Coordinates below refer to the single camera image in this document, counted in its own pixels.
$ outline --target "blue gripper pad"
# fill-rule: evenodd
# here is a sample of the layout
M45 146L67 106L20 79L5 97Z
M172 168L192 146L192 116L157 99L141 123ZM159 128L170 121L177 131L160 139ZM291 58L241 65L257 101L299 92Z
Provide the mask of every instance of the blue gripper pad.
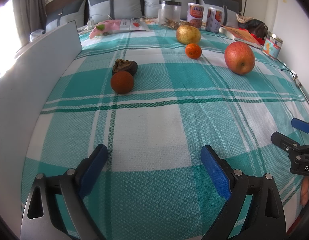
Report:
M300 131L303 131L305 133L309 133L309 123L307 122L304 122L300 119L297 119L297 118L293 118L291 120L291 125L292 127L300 130Z
M99 174L107 161L108 149L104 145L101 146L102 147L92 160L91 164L89 165L89 167L87 168L86 172L84 173L79 182L80 183L79 196L81 199L83 199L84 196L89 195L91 193L92 188L95 185L96 180L99 177Z
M206 168L218 194L228 201L231 196L229 179L211 152L205 146L201 148L201 161Z

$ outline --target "screw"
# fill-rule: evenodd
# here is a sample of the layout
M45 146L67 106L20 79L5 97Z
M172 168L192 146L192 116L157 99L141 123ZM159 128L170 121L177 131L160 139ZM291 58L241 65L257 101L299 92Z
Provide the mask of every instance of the screw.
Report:
M74 172L75 172L75 169L68 169L67 170L68 175L72 175L72 174L74 174Z
M37 179L42 179L43 178L43 173L39 173L37 176L36 176Z
M242 171L241 170L234 170L234 174L237 176L241 176L242 175Z
M266 173L266 178L267 179L272 179L272 175L270 173Z

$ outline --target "snack bag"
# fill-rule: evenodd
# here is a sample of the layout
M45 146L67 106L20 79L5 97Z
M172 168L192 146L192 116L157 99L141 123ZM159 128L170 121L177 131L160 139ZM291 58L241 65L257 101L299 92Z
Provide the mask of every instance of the snack bag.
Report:
M147 24L135 20L108 20L99 22L89 35L92 39L94 36L108 35L114 33L123 33L131 31L150 31Z

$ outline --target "orange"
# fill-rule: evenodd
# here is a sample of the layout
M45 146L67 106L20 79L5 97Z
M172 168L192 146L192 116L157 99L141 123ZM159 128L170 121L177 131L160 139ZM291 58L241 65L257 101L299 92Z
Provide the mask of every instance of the orange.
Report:
M199 45L190 43L185 49L186 55L192 59L198 59L201 56L201 48Z
M119 71L110 80L112 89L118 94L129 93L133 88L133 76L127 71Z

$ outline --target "plastic bag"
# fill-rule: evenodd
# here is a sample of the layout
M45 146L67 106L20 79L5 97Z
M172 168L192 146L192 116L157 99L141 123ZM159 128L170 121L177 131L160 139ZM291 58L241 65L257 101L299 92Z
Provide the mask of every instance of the plastic bag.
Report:
M89 38L99 35L123 33L131 31L150 31L147 24L136 20L108 20L99 22L89 35Z
M30 33L30 42L33 42L36 38L44 34L44 30L36 30Z

